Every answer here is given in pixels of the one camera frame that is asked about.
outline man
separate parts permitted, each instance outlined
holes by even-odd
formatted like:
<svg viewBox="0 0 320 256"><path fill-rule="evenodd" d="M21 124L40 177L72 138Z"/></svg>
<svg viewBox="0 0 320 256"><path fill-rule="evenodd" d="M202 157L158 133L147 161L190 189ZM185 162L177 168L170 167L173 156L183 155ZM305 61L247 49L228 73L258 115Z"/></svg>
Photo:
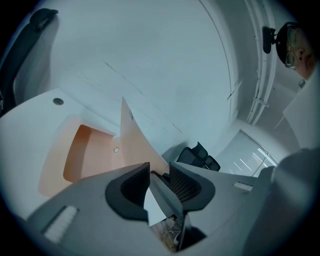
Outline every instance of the man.
<svg viewBox="0 0 320 256"><path fill-rule="evenodd" d="M307 80L315 69L317 58L299 24L284 24L276 36L275 43L276 52L283 64Z"/></svg>

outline mouth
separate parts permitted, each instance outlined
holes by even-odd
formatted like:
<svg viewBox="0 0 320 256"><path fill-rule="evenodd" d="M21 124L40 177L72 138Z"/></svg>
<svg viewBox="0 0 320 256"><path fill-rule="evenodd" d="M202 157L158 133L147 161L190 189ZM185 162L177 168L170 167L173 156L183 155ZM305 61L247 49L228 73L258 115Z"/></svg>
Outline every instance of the mouth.
<svg viewBox="0 0 320 256"><path fill-rule="evenodd" d="M312 56L312 54L310 53L305 58L305 67L307 70L308 70L308 64L309 64L309 60L310 60L311 56Z"/></svg>

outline black hair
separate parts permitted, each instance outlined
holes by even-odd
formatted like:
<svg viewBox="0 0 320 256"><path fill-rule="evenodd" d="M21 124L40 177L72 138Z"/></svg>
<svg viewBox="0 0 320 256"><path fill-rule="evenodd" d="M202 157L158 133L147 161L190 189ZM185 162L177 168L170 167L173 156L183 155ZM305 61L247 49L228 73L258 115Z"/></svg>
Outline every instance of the black hair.
<svg viewBox="0 0 320 256"><path fill-rule="evenodd" d="M283 64L286 64L286 55L287 55L287 38L288 38L288 25L295 26L299 28L299 24L296 22L287 22L280 28L276 39L275 39L275 48L279 56L279 59Z"/></svg>

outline window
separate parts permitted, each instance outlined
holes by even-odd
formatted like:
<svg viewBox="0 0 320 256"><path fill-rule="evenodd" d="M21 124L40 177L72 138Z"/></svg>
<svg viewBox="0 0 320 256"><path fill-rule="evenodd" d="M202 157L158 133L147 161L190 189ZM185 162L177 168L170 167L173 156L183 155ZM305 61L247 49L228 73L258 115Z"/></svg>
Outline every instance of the window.
<svg viewBox="0 0 320 256"><path fill-rule="evenodd" d="M217 156L220 172L235 175L258 177L261 170L277 166L277 161L243 131L231 140Z"/></svg>

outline eyeglasses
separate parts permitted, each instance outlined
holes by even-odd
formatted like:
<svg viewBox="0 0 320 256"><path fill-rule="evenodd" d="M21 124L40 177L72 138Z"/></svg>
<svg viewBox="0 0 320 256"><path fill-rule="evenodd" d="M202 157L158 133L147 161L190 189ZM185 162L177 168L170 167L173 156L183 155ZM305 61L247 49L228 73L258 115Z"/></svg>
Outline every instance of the eyeglasses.
<svg viewBox="0 0 320 256"><path fill-rule="evenodd" d="M296 48L300 45L300 35L295 26L288 25L288 28L286 41L289 44L289 51L285 56L285 66L289 69L295 69L298 60L296 55L290 51L290 48Z"/></svg>

